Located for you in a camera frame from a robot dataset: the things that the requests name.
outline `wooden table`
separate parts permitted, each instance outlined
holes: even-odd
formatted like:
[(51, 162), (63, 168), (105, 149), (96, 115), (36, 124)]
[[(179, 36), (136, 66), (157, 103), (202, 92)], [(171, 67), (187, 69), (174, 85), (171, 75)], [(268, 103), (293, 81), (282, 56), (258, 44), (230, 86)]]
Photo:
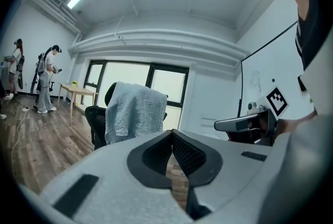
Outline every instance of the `wooden table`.
[(59, 90), (59, 97), (58, 97), (58, 108), (60, 104), (60, 93), (61, 89), (65, 89), (66, 91), (70, 92), (72, 94), (72, 99), (71, 99), (71, 124), (72, 124), (72, 112), (73, 112), (73, 104), (76, 105), (76, 95), (82, 95), (82, 96), (93, 96), (93, 105), (95, 103), (95, 95), (98, 93), (92, 92), (88, 89), (82, 88), (82, 87), (77, 87), (73, 85), (63, 85), (60, 83), (60, 90)]

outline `towel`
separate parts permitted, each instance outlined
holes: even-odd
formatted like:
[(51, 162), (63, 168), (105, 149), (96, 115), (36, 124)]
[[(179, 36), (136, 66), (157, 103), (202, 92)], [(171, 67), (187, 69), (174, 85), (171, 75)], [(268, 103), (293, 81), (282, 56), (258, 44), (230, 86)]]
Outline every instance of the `towel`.
[(117, 82), (106, 108), (107, 144), (163, 130), (167, 96), (146, 86)]

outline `window frame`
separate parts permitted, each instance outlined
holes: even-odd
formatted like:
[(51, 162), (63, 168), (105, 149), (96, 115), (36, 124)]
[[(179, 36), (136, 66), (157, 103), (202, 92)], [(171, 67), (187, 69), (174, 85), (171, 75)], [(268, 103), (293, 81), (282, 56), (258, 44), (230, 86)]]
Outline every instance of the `window frame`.
[[(186, 87), (187, 87), (187, 81), (188, 81), (188, 73), (189, 73), (189, 68), (187, 67), (180, 67), (180, 66), (175, 66), (175, 65), (169, 65), (169, 64), (160, 64), (160, 63), (148, 63), (148, 62), (138, 62), (138, 61), (124, 61), (124, 60), (91, 60), (88, 70), (87, 70), (87, 74), (84, 80), (84, 85), (83, 88), (85, 88), (85, 86), (91, 86), (96, 88), (96, 93), (99, 93), (99, 89), (103, 80), (103, 75), (104, 75), (104, 71), (105, 71), (105, 67), (107, 65), (107, 63), (109, 62), (120, 62), (120, 63), (131, 63), (131, 64), (144, 64), (144, 65), (149, 65), (149, 71), (148, 71), (148, 75), (147, 75), (147, 80), (146, 80), (146, 86), (151, 88), (152, 85), (152, 80), (153, 80), (153, 76), (154, 76), (154, 72), (155, 70), (159, 70), (159, 71), (168, 71), (168, 72), (176, 72), (176, 73), (183, 73), (185, 74), (185, 78), (184, 78), (184, 86), (183, 86), (183, 90), (182, 90), (182, 98), (180, 102), (173, 102), (173, 101), (167, 101), (167, 105), (171, 106), (171, 107), (176, 107), (176, 108), (181, 108), (183, 109), (183, 105), (184, 105), (184, 100), (185, 100), (185, 93), (186, 93)], [(102, 69), (100, 71), (100, 75), (98, 78), (98, 83), (97, 85), (95, 84), (91, 84), (88, 83), (88, 78), (89, 78), (89, 74), (92, 68), (92, 65), (96, 65), (96, 64), (102, 64)], [(98, 99), (98, 95), (95, 96), (95, 101), (93, 101), (94, 104), (97, 103), (97, 99)]]

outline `wooden floor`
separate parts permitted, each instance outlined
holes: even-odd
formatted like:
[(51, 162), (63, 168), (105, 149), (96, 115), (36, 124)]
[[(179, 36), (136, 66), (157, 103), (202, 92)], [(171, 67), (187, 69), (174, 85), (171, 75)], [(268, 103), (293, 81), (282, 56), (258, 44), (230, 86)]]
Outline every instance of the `wooden floor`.
[[(17, 101), (31, 108), (33, 97), (20, 95)], [(77, 109), (73, 109), (73, 124), (70, 125), (69, 104), (62, 100), (57, 111), (47, 114), (30, 110), (25, 115), (22, 108), (13, 100), (3, 102), (7, 119), (0, 121), (0, 146), (17, 182), (39, 194), (59, 173), (93, 151), (91, 130), (84, 114)], [(185, 208), (188, 180), (173, 155), (166, 176), (172, 180), (173, 197)]]

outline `window pane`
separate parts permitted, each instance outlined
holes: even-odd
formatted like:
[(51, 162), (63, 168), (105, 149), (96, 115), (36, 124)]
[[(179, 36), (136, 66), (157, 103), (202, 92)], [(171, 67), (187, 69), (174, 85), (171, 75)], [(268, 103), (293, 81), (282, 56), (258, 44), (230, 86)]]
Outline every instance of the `window pane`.
[(163, 122), (163, 130), (178, 129), (181, 119), (181, 108), (167, 106), (165, 112), (168, 114)]
[(102, 64), (94, 64), (91, 67), (90, 74), (88, 77), (88, 83), (97, 85), (100, 71), (102, 70)]
[[(96, 92), (96, 88), (95, 87), (91, 87), (91, 86), (88, 86), (86, 85), (85, 86), (85, 89), (88, 89), (92, 92)], [(86, 106), (86, 107), (90, 107), (93, 105), (93, 96), (83, 96), (83, 104)]]
[(105, 94), (113, 83), (118, 81), (146, 85), (150, 65), (124, 63), (124, 62), (108, 62), (105, 67), (102, 83), (99, 89), (97, 105), (106, 108), (104, 103)]
[(182, 101), (185, 74), (155, 70), (152, 78), (151, 89), (168, 95), (168, 101)]

